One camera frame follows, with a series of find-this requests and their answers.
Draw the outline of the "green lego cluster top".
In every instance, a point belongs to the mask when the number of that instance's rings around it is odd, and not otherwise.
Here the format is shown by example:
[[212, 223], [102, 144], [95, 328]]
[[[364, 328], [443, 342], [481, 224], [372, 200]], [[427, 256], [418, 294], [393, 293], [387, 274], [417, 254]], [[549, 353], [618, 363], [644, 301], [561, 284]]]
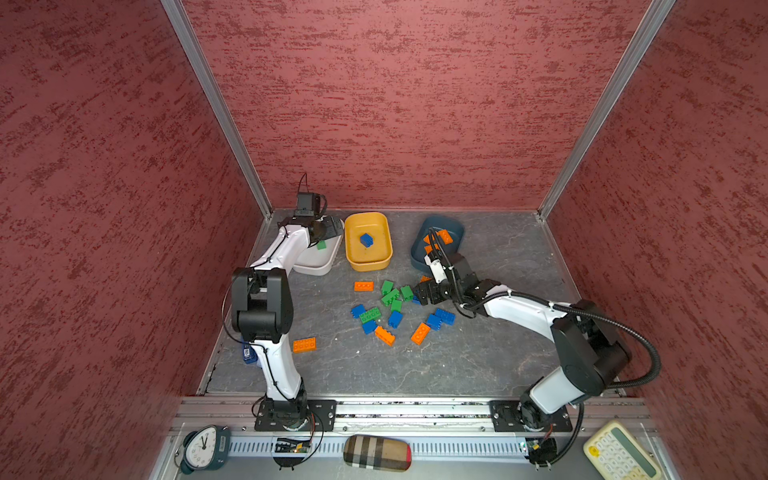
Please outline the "green lego cluster top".
[[385, 280], [382, 283], [381, 292], [383, 295], [387, 295], [393, 290], [393, 288], [394, 288], [394, 283], [392, 281]]

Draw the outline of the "green lego cluster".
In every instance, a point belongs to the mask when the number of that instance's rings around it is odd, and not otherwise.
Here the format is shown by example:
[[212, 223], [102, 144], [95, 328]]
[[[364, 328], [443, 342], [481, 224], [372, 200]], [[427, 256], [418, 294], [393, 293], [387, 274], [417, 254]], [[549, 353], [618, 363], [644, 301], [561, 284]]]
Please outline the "green lego cluster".
[[409, 286], [403, 286], [400, 291], [405, 302], [411, 302], [413, 300], [414, 293]]
[[383, 295], [387, 295], [393, 290], [393, 288], [394, 288], [394, 283], [392, 281], [385, 280], [382, 283], [381, 292]]

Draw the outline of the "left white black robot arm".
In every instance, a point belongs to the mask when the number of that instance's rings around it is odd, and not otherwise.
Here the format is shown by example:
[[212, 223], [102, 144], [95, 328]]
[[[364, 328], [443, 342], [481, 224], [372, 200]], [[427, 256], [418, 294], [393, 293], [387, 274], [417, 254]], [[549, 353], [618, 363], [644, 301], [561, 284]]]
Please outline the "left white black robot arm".
[[287, 430], [302, 428], [310, 417], [289, 341], [294, 305], [288, 276], [305, 251], [342, 234], [343, 222], [327, 214], [323, 195], [299, 192], [293, 215], [279, 223], [266, 253], [232, 276], [231, 328], [257, 355], [267, 416]]

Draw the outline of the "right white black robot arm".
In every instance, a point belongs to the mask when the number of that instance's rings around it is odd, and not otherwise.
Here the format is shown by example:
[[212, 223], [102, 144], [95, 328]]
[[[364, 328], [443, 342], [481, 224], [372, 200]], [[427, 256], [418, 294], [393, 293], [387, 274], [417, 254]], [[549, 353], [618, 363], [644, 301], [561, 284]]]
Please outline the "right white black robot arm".
[[631, 360], [618, 329], [595, 318], [596, 306], [551, 302], [513, 290], [498, 281], [479, 280], [460, 254], [435, 250], [424, 256], [432, 279], [414, 288], [419, 300], [450, 300], [470, 317], [506, 320], [553, 342], [559, 366], [520, 395], [517, 421], [539, 431], [565, 405], [601, 395]]

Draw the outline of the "orange lego near left arm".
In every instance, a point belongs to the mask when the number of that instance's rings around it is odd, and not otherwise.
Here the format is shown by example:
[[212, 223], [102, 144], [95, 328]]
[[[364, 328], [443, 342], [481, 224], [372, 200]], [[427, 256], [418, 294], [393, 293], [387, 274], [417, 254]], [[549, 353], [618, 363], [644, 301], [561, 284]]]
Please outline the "orange lego near left arm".
[[296, 354], [313, 352], [316, 349], [317, 349], [317, 340], [315, 337], [299, 339], [293, 342], [293, 352]]

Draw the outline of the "blue lego pair right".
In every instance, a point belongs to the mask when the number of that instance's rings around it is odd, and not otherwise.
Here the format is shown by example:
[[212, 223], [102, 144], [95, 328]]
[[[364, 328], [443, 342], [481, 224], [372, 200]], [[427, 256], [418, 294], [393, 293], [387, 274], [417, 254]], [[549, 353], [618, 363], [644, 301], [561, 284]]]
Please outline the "blue lego pair right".
[[440, 330], [443, 325], [453, 325], [455, 319], [455, 314], [437, 308], [434, 313], [428, 316], [425, 324], [432, 330]]

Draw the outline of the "white rectangular container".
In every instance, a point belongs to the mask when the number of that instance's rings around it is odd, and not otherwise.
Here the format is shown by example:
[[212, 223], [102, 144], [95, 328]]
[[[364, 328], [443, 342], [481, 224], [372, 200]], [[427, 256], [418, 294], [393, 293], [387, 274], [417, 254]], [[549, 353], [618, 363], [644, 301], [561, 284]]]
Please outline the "white rectangular container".
[[293, 271], [310, 276], [324, 276], [330, 272], [344, 237], [344, 222], [337, 216], [326, 216], [322, 220], [330, 233], [336, 236], [327, 238], [327, 248], [318, 250], [317, 244], [305, 250], [294, 264]]

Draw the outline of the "green lego cluster right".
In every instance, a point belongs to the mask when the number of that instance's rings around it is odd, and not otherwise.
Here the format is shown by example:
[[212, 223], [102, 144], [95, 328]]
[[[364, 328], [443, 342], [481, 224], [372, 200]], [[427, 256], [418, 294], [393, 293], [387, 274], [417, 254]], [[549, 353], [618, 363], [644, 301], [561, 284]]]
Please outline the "green lego cluster right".
[[414, 293], [409, 286], [403, 286], [400, 291], [405, 302], [411, 302], [413, 300]]

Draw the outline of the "teal rectangular container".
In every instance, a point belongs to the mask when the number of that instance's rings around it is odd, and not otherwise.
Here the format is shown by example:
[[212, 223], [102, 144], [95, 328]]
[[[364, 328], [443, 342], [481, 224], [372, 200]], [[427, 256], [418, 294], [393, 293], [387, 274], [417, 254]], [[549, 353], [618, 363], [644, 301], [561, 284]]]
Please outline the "teal rectangular container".
[[425, 256], [427, 254], [424, 249], [424, 247], [429, 244], [423, 241], [423, 238], [428, 235], [431, 228], [436, 228], [438, 231], [445, 229], [453, 237], [454, 242], [446, 245], [448, 254], [456, 253], [459, 250], [465, 234], [464, 225], [456, 219], [442, 215], [427, 216], [418, 230], [417, 238], [412, 243], [410, 249], [411, 265], [422, 273], [431, 272], [428, 264], [425, 262]]

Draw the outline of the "green long lego centre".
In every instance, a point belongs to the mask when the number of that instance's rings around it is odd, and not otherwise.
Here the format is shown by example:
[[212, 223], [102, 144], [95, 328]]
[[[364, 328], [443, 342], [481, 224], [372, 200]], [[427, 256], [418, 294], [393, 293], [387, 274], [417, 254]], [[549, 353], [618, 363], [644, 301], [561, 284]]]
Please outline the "green long lego centre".
[[389, 307], [391, 311], [402, 312], [401, 293], [398, 289], [393, 289], [381, 298], [384, 306]]

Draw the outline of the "yellow rectangular container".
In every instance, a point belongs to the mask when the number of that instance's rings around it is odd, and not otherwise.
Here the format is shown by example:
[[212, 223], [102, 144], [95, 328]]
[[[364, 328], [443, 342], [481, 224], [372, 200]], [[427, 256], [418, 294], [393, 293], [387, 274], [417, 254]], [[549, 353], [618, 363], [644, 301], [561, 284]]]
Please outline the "yellow rectangular container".
[[393, 256], [387, 217], [380, 212], [350, 215], [345, 220], [345, 252], [357, 272], [387, 268]]

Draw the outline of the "green long lego left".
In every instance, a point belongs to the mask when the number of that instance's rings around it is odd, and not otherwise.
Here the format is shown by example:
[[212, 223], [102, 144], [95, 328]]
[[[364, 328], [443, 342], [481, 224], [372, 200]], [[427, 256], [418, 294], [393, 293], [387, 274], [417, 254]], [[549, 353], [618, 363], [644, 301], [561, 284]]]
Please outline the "green long lego left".
[[378, 307], [374, 307], [370, 310], [364, 311], [359, 319], [360, 321], [365, 324], [370, 321], [375, 321], [381, 318], [381, 311]]

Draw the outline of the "plaid fabric pouch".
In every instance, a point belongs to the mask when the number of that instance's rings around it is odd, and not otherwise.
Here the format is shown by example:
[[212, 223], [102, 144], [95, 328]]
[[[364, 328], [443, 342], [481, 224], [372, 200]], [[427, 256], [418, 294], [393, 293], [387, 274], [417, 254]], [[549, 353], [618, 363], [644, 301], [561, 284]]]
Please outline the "plaid fabric pouch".
[[405, 472], [412, 464], [412, 450], [402, 440], [370, 435], [354, 435], [347, 439], [342, 457], [351, 467]]

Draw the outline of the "yellow green calculator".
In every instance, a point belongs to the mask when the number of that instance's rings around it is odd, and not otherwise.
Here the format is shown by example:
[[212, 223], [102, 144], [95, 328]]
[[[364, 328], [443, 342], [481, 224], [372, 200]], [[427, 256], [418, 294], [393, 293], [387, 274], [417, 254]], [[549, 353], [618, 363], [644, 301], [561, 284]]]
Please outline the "yellow green calculator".
[[664, 478], [661, 467], [617, 421], [608, 422], [589, 438], [583, 453], [606, 480]]

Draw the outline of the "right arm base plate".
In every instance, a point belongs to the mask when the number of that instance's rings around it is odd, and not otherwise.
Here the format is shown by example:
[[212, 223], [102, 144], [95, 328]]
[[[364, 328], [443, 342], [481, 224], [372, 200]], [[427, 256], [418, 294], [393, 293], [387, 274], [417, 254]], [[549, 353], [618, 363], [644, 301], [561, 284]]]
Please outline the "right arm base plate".
[[566, 433], [573, 429], [572, 417], [566, 406], [555, 413], [531, 417], [528, 420], [524, 418], [519, 400], [491, 400], [488, 407], [494, 431], [497, 433]]

